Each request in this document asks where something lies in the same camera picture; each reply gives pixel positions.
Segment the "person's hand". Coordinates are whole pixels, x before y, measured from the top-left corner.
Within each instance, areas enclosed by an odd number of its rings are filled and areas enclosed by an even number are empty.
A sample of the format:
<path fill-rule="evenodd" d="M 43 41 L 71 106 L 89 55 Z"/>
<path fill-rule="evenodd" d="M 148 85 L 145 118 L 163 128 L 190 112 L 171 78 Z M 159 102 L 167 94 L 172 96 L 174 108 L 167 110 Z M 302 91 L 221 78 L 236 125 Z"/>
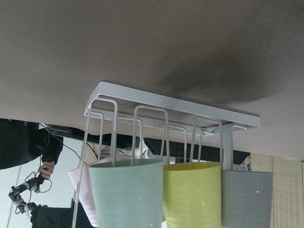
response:
<path fill-rule="evenodd" d="M 43 162 L 43 164 L 40 166 L 38 172 L 39 174 L 41 174 L 41 176 L 47 180 L 50 179 L 52 173 L 54 172 L 54 168 L 55 168 L 55 162 L 51 161 L 51 162 Z"/>

